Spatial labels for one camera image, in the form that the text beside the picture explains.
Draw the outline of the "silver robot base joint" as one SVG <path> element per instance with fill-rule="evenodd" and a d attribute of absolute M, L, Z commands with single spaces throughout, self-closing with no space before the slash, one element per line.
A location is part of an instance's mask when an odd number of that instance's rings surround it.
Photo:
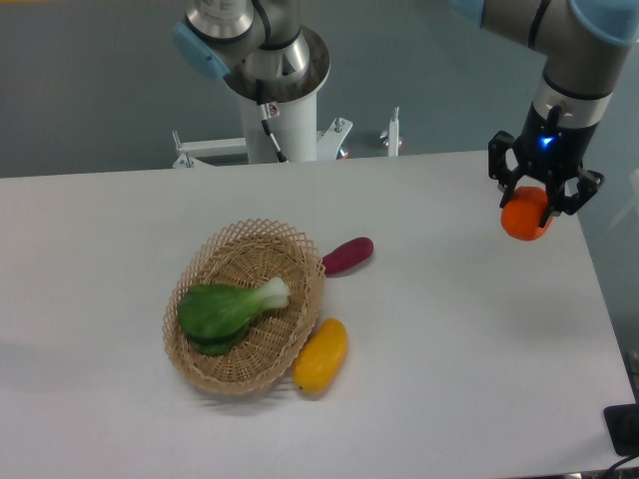
<path fill-rule="evenodd" d="M 321 88 L 330 69 L 299 1 L 187 1 L 172 36 L 202 77 L 260 104 L 299 100 Z"/>

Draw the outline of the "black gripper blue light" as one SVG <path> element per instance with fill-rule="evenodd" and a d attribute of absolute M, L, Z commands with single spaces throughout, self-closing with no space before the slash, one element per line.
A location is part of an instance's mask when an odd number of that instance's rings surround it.
<path fill-rule="evenodd" d="M 499 207 L 512 199 L 518 181 L 529 177 L 545 185 L 547 205 L 538 226 L 562 214 L 577 213 L 604 184 L 604 176 L 585 169 L 583 157 L 597 129 L 597 124 L 570 129 L 549 123 L 531 106 L 517 139 L 499 131 L 488 143 L 488 175 L 497 181 L 502 192 Z M 507 153 L 514 155 L 515 167 L 507 165 Z M 565 194 L 566 182 L 576 178 L 576 192 Z"/>

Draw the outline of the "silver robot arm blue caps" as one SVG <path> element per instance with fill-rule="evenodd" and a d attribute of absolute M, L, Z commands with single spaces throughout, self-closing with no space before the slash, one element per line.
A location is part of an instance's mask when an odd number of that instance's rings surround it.
<path fill-rule="evenodd" d="M 542 54 L 545 64 L 518 136 L 499 131 L 488 144 L 488 174 L 505 208 L 519 181 L 545 190 L 538 219 L 572 216 L 604 182 L 583 157 L 638 43 L 635 1 L 452 1 L 478 27 Z"/>

